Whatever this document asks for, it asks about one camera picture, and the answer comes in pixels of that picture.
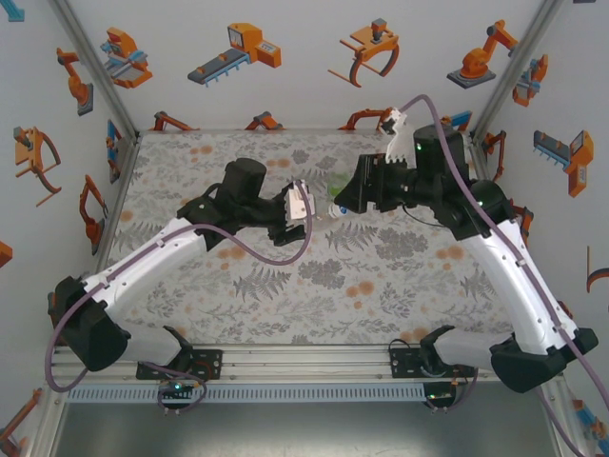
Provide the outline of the grey metal sheet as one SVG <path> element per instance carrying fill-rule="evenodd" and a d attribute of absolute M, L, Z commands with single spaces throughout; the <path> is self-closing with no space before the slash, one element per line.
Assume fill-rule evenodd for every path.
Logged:
<path fill-rule="evenodd" d="M 533 400 L 478 394 L 447 415 L 420 404 L 70 405 L 52 457 L 557 457 Z"/>

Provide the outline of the aluminium frame leg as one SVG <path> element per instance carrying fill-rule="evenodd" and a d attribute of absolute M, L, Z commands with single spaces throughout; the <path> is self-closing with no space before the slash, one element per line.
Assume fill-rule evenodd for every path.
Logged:
<path fill-rule="evenodd" d="M 40 402 L 29 420 L 28 443 L 23 457 L 51 457 L 62 423 L 66 395 L 43 386 Z"/>
<path fill-rule="evenodd" d="M 589 457 L 584 430 L 573 404 L 574 395 L 567 386 L 566 380 L 562 376 L 558 376 L 544 384 L 541 389 L 566 437 L 582 455 Z"/>

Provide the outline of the aluminium corner post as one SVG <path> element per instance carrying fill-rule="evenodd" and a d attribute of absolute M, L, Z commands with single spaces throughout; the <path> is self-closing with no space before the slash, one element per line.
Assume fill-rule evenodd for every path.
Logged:
<path fill-rule="evenodd" d="M 47 2 L 75 47 L 76 53 L 88 69 L 94 86 L 104 97 L 110 111 L 115 115 L 119 127 L 122 128 L 122 133 L 135 144 L 139 138 L 139 130 L 132 122 L 69 0 L 47 0 Z"/>
<path fill-rule="evenodd" d="M 485 137 L 503 103 L 511 94 L 512 88 L 515 87 L 525 65 L 532 58 L 534 50 L 554 22 L 564 3 L 565 0 L 542 0 L 473 129 L 472 141 L 475 144 L 480 143 Z"/>

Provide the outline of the aluminium side rail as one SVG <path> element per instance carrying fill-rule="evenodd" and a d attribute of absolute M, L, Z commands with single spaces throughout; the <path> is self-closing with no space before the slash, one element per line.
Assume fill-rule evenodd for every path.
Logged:
<path fill-rule="evenodd" d="M 97 273 L 106 267 L 108 256 L 113 244 L 113 237 L 120 220 L 120 214 L 125 203 L 125 198 L 128 193 L 128 187 L 134 170 L 134 165 L 139 153 L 139 148 L 140 141 L 136 139 L 135 142 L 130 144 L 126 149 L 127 154 L 124 162 L 124 167 L 121 173 L 121 178 L 119 179 L 120 185 L 118 187 L 118 193 L 114 201 L 114 205 L 112 206 L 111 212 L 109 214 L 108 222 L 104 230 L 98 253 L 95 257 L 95 264 L 93 269 L 94 273 Z"/>
<path fill-rule="evenodd" d="M 477 146 L 476 146 L 471 134 L 467 134 L 465 136 L 465 140 L 466 140 L 466 145 L 467 145 L 469 155 L 470 155 L 470 165 L 472 168 L 471 176 L 473 178 L 482 179 L 483 174 L 480 172 L 480 164 L 479 164 L 480 157 L 478 155 Z"/>

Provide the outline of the clear bottle green label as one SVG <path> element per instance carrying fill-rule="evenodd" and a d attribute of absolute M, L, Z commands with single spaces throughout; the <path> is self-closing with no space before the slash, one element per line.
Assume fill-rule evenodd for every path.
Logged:
<path fill-rule="evenodd" d="M 331 172 L 323 184 L 322 198 L 319 203 L 318 219 L 324 223 L 330 223 L 339 218 L 332 218 L 328 214 L 328 208 L 335 204 L 335 198 L 344 190 L 350 178 L 345 173 Z"/>

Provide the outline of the thin aluminium rear rail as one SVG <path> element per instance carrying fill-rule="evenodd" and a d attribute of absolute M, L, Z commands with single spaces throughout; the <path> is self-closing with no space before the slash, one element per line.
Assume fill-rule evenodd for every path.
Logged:
<path fill-rule="evenodd" d="M 195 130 L 142 130 L 140 137 L 152 137 L 152 136 L 169 136 L 169 135 L 271 135 L 271 136 L 286 136 L 286 135 L 372 135 L 373 137 L 389 138 L 390 135 L 384 131 L 377 131 L 374 129 L 354 129 L 354 130 L 342 130 L 342 129 L 195 129 Z"/>

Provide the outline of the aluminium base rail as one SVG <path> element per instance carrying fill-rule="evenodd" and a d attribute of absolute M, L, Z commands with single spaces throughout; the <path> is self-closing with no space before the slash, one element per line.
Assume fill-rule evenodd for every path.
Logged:
<path fill-rule="evenodd" d="M 393 379 L 385 345 L 198 345 L 195 349 L 223 352 L 220 378 L 224 384 L 398 382 Z M 57 384 L 64 386 L 84 366 L 68 348 L 58 348 L 51 362 Z M 136 362 L 119 361 L 89 372 L 84 383 L 135 383 Z"/>

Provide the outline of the floral patterned table cover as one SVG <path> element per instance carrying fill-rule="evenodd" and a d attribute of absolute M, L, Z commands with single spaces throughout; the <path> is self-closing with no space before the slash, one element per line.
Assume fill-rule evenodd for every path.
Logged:
<path fill-rule="evenodd" d="M 384 344 L 420 341 L 452 325 L 504 333 L 509 317 L 486 274 L 430 210 L 395 209 L 318 219 L 331 172 L 351 176 L 358 156 L 383 149 L 372 135 L 169 135 L 144 137 L 108 256 L 144 244 L 190 199 L 220 182 L 228 162 L 266 166 L 264 197 L 295 179 L 317 205 L 312 240 L 294 263 L 271 266 L 224 241 L 163 277 L 127 310 L 135 325 L 176 328 L 200 344 Z M 262 229 L 239 234 L 265 258 L 285 260 L 298 244 L 272 245 Z"/>

